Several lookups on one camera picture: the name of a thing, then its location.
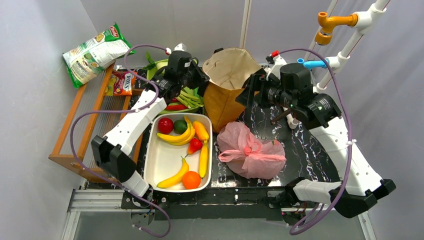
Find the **brown paper bag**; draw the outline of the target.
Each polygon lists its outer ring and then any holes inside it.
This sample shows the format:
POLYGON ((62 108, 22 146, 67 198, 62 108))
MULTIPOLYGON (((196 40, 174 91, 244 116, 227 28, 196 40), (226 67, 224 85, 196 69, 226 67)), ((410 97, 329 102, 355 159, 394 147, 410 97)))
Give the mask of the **brown paper bag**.
POLYGON ((202 70, 209 76, 203 95, 204 111, 219 133, 228 123, 237 120, 245 107, 236 102, 245 81, 261 70, 251 54, 243 48, 219 49, 206 60, 202 70))

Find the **pink plastic grocery bag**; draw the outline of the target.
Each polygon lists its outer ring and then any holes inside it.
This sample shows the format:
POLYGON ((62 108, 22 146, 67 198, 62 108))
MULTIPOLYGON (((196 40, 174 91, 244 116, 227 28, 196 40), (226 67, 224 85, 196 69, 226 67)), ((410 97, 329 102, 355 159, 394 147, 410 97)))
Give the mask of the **pink plastic grocery bag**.
POLYGON ((261 140, 242 122, 228 123, 218 134, 218 159, 246 179, 272 179, 286 165, 283 145, 275 139, 261 140))

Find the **green chips bag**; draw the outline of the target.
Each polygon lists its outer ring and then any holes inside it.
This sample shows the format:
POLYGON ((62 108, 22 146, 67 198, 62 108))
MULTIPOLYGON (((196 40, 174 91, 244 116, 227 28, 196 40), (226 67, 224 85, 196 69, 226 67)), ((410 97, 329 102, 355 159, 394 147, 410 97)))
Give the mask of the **green chips bag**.
POLYGON ((126 53, 135 54, 119 25, 108 27, 76 48, 62 54, 73 86, 78 89, 100 75, 126 53))

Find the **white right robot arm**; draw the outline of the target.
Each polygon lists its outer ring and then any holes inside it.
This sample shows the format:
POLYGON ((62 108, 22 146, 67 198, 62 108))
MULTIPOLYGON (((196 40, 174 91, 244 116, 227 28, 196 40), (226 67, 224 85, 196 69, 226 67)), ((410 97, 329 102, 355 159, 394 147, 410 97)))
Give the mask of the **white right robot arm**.
POLYGON ((284 107, 299 120, 330 157, 339 175, 337 182, 312 181, 298 177, 285 186, 291 203, 316 202, 333 205, 345 218, 353 218, 372 208, 396 189, 370 166, 357 144, 349 138, 346 120, 333 98, 313 90, 310 71, 301 63, 289 63, 279 76, 260 70, 246 80, 235 99, 245 107, 284 107))

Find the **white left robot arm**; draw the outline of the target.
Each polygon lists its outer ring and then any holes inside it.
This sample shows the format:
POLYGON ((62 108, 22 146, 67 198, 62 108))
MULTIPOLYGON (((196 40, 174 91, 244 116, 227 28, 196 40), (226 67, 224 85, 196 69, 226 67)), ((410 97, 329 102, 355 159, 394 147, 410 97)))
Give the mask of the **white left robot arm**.
POLYGON ((142 197, 150 188, 137 172, 136 163, 129 157, 138 138, 150 122, 185 87, 195 89, 209 80, 190 53, 174 50, 166 66, 160 68, 143 91, 130 112, 103 137, 91 141, 94 160, 98 167, 116 178, 134 195, 142 197))

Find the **orange candy bag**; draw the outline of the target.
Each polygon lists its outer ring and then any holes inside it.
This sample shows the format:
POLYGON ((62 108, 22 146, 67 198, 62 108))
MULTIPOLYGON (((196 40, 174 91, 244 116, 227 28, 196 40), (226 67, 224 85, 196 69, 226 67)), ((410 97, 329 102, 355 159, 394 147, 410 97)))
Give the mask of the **orange candy bag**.
POLYGON ((113 70, 104 91, 105 96, 132 96, 136 77, 127 71, 113 70))

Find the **yellow banana by bag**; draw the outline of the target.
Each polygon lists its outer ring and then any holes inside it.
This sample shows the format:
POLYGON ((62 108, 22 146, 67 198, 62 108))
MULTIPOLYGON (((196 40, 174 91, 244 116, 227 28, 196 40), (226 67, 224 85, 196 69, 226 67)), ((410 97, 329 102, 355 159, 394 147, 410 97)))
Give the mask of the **yellow banana by bag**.
POLYGON ((203 179, 206 176, 208 162, 209 162, 209 150, 208 150, 208 141, 206 140, 203 142, 202 148, 200 150, 200 155, 199 155, 198 174, 201 179, 203 179))

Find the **green vegetable tray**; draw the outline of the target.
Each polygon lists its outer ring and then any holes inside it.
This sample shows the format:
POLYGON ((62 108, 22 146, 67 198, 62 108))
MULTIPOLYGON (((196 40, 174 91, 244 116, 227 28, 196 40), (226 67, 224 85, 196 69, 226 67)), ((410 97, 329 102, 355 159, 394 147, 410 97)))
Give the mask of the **green vegetable tray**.
MULTIPOLYGON (((154 74, 162 67, 168 64, 167 59, 154 61, 151 56, 147 53, 146 60, 148 65, 146 66, 146 78, 151 80, 154 74)), ((190 89, 184 87, 181 89, 179 96, 173 98, 171 103, 161 111, 159 115, 170 114, 170 113, 195 113, 204 106, 203 98, 198 95, 198 88, 190 89)))

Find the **green white leek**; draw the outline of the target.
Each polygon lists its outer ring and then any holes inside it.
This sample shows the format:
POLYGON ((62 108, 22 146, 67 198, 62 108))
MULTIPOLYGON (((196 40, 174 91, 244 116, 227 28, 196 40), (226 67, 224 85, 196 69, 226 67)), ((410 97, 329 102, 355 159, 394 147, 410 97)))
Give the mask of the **green white leek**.
POLYGON ((202 108, 204 106, 203 100, 199 96, 196 96, 191 90, 181 90, 180 94, 175 97, 175 99, 188 107, 188 109, 202 108))

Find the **red chili pepper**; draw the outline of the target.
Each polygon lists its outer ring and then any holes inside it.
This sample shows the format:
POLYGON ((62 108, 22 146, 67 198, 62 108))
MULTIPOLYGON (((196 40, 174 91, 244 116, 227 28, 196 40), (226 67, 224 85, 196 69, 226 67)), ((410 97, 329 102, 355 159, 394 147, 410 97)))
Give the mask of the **red chili pepper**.
POLYGON ((169 104, 165 108, 166 111, 171 111, 171 112, 182 111, 182 110, 186 110, 186 109, 188 109, 188 107, 183 105, 183 104, 169 104))

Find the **blue faucet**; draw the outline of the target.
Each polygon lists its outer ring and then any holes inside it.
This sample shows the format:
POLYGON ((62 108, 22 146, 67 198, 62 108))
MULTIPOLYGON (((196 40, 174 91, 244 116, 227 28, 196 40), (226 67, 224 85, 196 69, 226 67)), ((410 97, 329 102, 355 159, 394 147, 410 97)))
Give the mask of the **blue faucet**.
POLYGON ((329 59, 326 58, 325 61, 322 60, 308 60, 305 61, 303 58, 298 58, 297 63, 303 65, 305 68, 311 70, 314 68, 327 68, 327 65, 325 62, 329 62, 329 59))

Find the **green lime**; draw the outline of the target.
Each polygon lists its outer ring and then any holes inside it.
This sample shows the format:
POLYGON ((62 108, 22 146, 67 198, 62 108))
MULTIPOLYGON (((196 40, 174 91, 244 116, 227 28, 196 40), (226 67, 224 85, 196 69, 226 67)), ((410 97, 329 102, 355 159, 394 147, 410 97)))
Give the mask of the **green lime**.
POLYGON ((173 131, 176 134, 182 135, 187 129, 188 129, 188 124, 185 120, 179 119, 173 122, 173 131))

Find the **orange mango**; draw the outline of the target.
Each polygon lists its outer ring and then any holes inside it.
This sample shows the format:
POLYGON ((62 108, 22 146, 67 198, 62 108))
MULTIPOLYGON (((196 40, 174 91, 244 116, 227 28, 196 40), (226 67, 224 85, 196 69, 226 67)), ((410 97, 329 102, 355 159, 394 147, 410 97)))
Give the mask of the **orange mango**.
POLYGON ((199 121, 194 121, 192 125, 195 129, 195 135, 198 140, 201 142, 207 142, 210 139, 209 132, 202 123, 199 121))

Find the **red apple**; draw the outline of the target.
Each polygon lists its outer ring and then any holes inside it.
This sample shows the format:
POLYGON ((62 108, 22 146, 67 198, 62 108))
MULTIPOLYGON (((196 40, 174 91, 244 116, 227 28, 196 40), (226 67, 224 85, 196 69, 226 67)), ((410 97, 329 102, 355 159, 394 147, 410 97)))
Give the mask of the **red apple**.
POLYGON ((174 130, 174 122, 168 117, 162 117, 157 123, 158 132, 168 135, 174 130))

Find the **yellow banana bunch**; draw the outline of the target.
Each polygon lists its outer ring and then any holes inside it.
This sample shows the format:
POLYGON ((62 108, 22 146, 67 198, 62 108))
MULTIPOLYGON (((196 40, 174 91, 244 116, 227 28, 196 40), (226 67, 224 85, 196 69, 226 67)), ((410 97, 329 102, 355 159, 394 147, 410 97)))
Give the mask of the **yellow banana bunch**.
POLYGON ((161 117, 157 122, 157 137, 174 146, 188 144, 194 138, 195 133, 194 126, 186 115, 177 120, 161 117))

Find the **orange faucet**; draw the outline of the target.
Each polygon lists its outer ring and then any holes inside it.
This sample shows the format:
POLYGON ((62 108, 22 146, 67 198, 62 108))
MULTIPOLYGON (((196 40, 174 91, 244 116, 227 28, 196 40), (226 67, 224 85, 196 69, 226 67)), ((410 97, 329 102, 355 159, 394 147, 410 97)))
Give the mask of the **orange faucet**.
POLYGON ((333 37, 333 31, 338 26, 354 27, 359 20, 357 14, 353 13, 348 16, 330 16, 327 12, 319 12, 317 22, 320 30, 315 35, 315 42, 320 46, 328 45, 333 37))

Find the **orange fruit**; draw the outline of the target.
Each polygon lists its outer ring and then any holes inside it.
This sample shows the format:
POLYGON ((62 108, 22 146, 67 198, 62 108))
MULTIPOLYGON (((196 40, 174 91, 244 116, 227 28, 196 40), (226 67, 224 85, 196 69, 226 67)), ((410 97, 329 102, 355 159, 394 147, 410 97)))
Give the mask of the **orange fruit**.
POLYGON ((182 184, 185 189, 191 190, 199 187, 202 179, 200 175, 195 171, 188 171, 182 177, 182 184))

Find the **single yellow banana lower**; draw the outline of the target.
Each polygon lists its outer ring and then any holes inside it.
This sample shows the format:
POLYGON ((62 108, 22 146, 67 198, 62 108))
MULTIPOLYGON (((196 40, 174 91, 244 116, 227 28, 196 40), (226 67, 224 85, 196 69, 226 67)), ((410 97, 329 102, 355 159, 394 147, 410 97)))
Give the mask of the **single yellow banana lower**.
POLYGON ((162 180, 156 186, 160 189, 167 189, 167 188, 170 188, 170 187, 173 187, 173 186, 179 184, 182 181, 184 175, 190 169, 189 164, 187 163, 187 161, 184 157, 181 158, 181 163, 182 163, 182 165, 181 165, 181 168, 178 171, 178 173, 176 173, 172 177, 169 177, 165 180, 162 180))

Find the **wooden rack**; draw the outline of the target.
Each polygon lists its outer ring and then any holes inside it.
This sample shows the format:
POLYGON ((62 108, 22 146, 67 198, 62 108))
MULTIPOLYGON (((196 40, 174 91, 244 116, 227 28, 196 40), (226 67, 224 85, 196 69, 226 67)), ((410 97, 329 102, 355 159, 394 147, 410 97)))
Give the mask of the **wooden rack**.
POLYGON ((114 66, 109 66, 94 80, 77 90, 76 96, 63 123, 54 148, 48 158, 92 183, 105 183, 107 174, 94 160, 91 140, 109 132, 124 114, 91 114, 71 126, 85 112, 98 110, 126 110, 132 106, 135 96, 106 96, 109 78, 114 66))

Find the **white pipe frame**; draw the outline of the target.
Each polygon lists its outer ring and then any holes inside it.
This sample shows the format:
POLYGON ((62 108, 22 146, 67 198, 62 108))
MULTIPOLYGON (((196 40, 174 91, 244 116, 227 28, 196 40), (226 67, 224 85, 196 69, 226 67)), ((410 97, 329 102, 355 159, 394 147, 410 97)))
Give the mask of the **white pipe frame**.
POLYGON ((328 45, 318 45, 315 42, 315 36, 321 29, 317 22, 318 29, 312 38, 309 49, 326 55, 331 70, 335 74, 340 73, 361 40, 386 12, 389 3, 389 0, 332 0, 326 9, 319 13, 326 12, 328 17, 357 14, 358 22, 353 27, 337 26, 333 30, 332 39, 328 45))

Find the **aluminium base frame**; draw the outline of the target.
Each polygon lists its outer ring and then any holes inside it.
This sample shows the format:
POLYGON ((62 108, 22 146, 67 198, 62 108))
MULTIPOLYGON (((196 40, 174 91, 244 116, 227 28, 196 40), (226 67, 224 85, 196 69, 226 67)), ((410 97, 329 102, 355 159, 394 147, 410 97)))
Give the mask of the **aluminium base frame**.
MULTIPOLYGON (((378 191, 386 181, 369 166, 353 139, 345 105, 336 105, 330 96, 323 93, 301 103, 300 86, 296 84, 292 89, 288 87, 289 78, 300 77, 301 74, 294 72, 293 64, 288 64, 281 68, 280 75, 281 84, 276 96, 271 96, 269 79, 262 81, 259 87, 251 80, 248 85, 249 95, 257 91, 265 101, 285 107, 286 112, 301 121, 319 141, 342 174, 338 182, 297 178, 285 186, 285 193, 296 202, 310 201, 326 206, 326 210, 314 208, 312 213, 315 217, 312 220, 303 217, 289 233, 295 236, 307 231, 332 209, 346 218, 368 211, 377 203, 378 191)), ((152 118, 166 107, 165 93, 157 83, 151 81, 150 85, 152 89, 144 90, 133 108, 122 111, 124 118, 111 131, 92 140, 98 166, 116 178, 116 186, 139 200, 144 199, 149 184, 137 172, 129 154, 152 118)))

